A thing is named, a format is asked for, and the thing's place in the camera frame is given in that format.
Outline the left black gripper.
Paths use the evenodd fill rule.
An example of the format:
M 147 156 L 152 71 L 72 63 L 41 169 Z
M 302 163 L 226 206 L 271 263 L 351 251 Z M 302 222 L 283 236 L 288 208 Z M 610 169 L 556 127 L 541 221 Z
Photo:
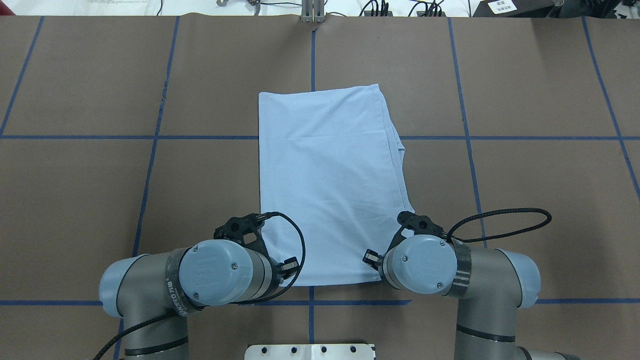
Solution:
M 291 278 L 300 271 L 300 263 L 294 256 L 284 260 L 284 262 L 275 260 L 269 256 L 269 264 L 271 269 L 271 277 L 269 281 L 269 291 L 277 291 L 282 284 L 282 278 Z

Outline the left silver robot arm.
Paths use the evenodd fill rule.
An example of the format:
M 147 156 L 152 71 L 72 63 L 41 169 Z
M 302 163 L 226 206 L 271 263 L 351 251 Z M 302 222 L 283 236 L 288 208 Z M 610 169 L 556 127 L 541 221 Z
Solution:
M 117 260 L 103 272 L 98 295 L 103 310 L 122 319 L 124 328 L 94 358 L 123 340 L 126 360 L 188 360 L 190 315 L 278 297 L 279 286 L 302 264 L 295 257 L 276 262 L 227 239 Z

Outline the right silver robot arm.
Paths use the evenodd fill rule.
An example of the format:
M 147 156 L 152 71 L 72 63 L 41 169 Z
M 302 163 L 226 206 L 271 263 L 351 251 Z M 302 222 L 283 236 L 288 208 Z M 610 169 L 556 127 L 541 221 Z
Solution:
M 534 306 L 542 288 L 537 264 L 524 254 L 418 234 L 391 244 L 384 254 L 368 249 L 362 260 L 393 289 L 458 301 L 456 360 L 577 358 L 517 344 L 518 310 Z

